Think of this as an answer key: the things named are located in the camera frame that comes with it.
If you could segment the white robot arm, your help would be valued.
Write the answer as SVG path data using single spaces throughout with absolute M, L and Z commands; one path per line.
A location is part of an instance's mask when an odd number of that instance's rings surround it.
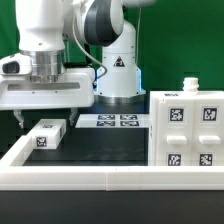
M 14 0 L 19 52 L 0 59 L 0 111 L 90 107 L 94 70 L 67 68 L 66 41 L 107 47 L 124 29 L 123 9 L 156 0 Z

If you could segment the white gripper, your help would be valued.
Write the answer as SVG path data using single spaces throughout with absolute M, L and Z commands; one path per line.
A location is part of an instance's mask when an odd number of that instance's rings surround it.
M 94 79 L 91 67 L 69 68 L 53 83 L 0 75 L 0 110 L 14 110 L 14 117 L 24 128 L 21 110 L 70 108 L 69 124 L 73 126 L 78 107 L 94 103 Z

